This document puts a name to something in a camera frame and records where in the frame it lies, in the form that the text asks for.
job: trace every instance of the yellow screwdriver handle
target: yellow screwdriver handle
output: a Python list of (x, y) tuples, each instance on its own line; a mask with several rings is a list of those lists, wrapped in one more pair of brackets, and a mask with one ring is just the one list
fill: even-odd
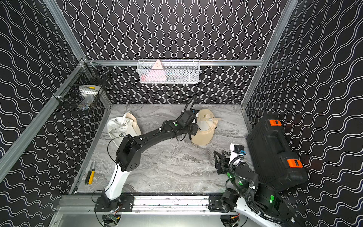
[(89, 179), (89, 181), (88, 181), (88, 184), (90, 185), (90, 184), (92, 184), (92, 182), (93, 182), (93, 177), (94, 177), (94, 170), (91, 172), (91, 176), (90, 176), (90, 179)]

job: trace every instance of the marble surface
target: marble surface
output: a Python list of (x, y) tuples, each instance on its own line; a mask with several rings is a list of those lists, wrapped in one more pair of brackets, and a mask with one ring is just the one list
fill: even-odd
[[(194, 109), (210, 109), (218, 122), (211, 142), (204, 146), (193, 144), (188, 137), (183, 141), (175, 138), (163, 141), (141, 154), (141, 163), (133, 170), (124, 187), (124, 192), (185, 192), (221, 193), (225, 190), (226, 175), (218, 175), (214, 168), (213, 151), (229, 151), (231, 143), (245, 146), (244, 161), (252, 166), (248, 155), (248, 134), (239, 105), (195, 105)], [(141, 133), (160, 127), (164, 119), (176, 119), (184, 105), (114, 105), (109, 118), (123, 116), (130, 111), (140, 127)], [(85, 175), (77, 192), (93, 192), (104, 189), (114, 171), (114, 162), (107, 154), (111, 140), (106, 127), (87, 167), (97, 161), (93, 184), (84, 185)], [(116, 157), (117, 147), (112, 142), (109, 152)]]

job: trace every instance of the black tool case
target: black tool case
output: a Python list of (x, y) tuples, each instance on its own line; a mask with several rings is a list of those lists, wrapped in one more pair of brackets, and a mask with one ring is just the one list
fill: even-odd
[(307, 181), (306, 170), (297, 154), (291, 151), (284, 133), (276, 116), (265, 115), (247, 137), (260, 183), (278, 191)]

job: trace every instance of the beige baseball cap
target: beige baseball cap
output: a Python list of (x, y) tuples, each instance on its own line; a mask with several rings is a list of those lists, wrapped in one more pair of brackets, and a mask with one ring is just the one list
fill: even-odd
[(197, 113), (197, 125), (200, 130), (198, 130), (196, 135), (192, 135), (192, 142), (196, 145), (208, 144), (213, 137), (218, 120), (220, 120), (220, 118), (215, 118), (214, 114), (209, 109), (200, 110)]

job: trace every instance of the wavy line pattern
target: wavy line pattern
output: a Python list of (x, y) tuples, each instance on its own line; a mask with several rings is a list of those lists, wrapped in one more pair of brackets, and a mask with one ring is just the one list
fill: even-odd
[(0, 158), (77, 60), (42, 0), (0, 2)]
[(197, 84), (142, 84), (136, 67), (115, 67), (106, 88), (114, 104), (241, 104), (256, 66), (201, 67)]
[(88, 59), (261, 59), (286, 0), (57, 0)]
[(282, 195), (306, 226), (363, 223), (362, 37), (362, 1), (299, 1), (246, 109), (283, 121), (309, 180)]
[[(0, 1), (0, 157), (77, 63), (42, 0)], [(0, 226), (47, 227), (104, 113), (59, 106), (0, 182)]]
[(67, 194), (101, 122), (95, 114), (75, 115), (59, 106), (0, 183), (0, 226), (49, 225)]

